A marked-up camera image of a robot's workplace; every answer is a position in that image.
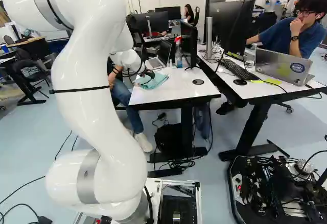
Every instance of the black cable tie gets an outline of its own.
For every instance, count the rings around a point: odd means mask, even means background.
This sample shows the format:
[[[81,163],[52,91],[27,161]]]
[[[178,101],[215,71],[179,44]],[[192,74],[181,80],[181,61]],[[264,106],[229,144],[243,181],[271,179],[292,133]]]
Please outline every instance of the black cable tie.
[[[90,88],[82,88],[82,89],[70,89],[70,90],[49,90],[50,94],[54,93],[70,93],[70,92],[80,92],[80,91],[90,91],[90,90],[101,90],[110,88],[110,85],[99,86],[99,87],[90,87]]]

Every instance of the blue shirt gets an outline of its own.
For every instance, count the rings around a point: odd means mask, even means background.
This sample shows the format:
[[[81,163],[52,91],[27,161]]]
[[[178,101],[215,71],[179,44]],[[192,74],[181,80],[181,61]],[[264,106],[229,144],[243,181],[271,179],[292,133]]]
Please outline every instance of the blue shirt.
[[[291,43],[290,23],[294,19],[294,17],[285,18],[260,33],[260,42],[270,51],[289,54]],[[325,38],[325,35],[326,29],[318,22],[315,22],[311,27],[300,33],[299,47],[302,57],[308,59],[313,50]]]

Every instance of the man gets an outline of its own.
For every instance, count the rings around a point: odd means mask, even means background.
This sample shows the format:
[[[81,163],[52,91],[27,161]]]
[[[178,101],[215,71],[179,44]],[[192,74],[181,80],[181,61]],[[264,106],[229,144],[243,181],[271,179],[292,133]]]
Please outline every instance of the man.
[[[114,66],[110,58],[108,58],[107,72],[108,72],[108,81],[111,90],[112,98],[115,98],[120,101],[123,105],[126,106],[127,116],[132,124],[134,130],[134,138],[138,141],[142,150],[146,153],[149,153],[153,150],[152,144],[148,141],[147,137],[143,133],[143,124],[141,118],[138,114],[138,111],[129,107],[129,100],[131,98],[131,93],[127,89],[126,85],[120,79],[116,79],[119,72],[122,71],[122,66]]]
[[[326,30],[320,24],[327,13],[327,0],[300,0],[295,5],[297,18],[285,18],[266,31],[247,39],[246,44],[261,42],[265,49],[309,58],[325,38]],[[225,102],[216,111],[225,115],[235,106]]]

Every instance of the black desk frame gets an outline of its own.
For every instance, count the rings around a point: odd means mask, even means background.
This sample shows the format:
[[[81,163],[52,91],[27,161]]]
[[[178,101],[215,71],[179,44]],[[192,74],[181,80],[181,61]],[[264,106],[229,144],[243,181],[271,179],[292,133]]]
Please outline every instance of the black desk frame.
[[[200,61],[198,65],[209,77],[212,83],[219,88],[220,92],[222,92],[232,103],[248,102],[254,105],[237,147],[233,150],[218,153],[221,161],[232,161],[236,156],[255,156],[277,152],[279,148],[273,143],[252,146],[265,119],[267,118],[271,105],[316,95],[320,92],[327,92],[327,87],[322,87],[278,95],[242,99],[204,61]]]
[[[219,98],[221,95],[209,95],[194,98],[185,98],[172,101],[146,103],[139,105],[131,105],[136,110],[160,110],[160,109],[181,109],[181,124],[182,124],[182,144],[185,147],[185,152],[191,156],[198,157],[207,155],[205,147],[193,148],[193,106],[208,103],[211,99]],[[162,153],[152,153],[148,163],[168,162],[169,159]],[[150,171],[149,177],[166,177],[182,174],[182,170],[164,169]]]

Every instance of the teal cloth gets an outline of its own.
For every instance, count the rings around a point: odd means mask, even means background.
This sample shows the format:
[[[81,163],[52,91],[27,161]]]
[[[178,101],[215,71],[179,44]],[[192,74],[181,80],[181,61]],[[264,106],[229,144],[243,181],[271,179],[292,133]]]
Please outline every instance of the teal cloth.
[[[154,72],[155,77],[151,79],[151,77],[145,75],[145,77],[140,77],[134,81],[135,84],[139,84],[143,89],[152,90],[163,84],[167,79],[167,74],[162,74],[158,72]]]

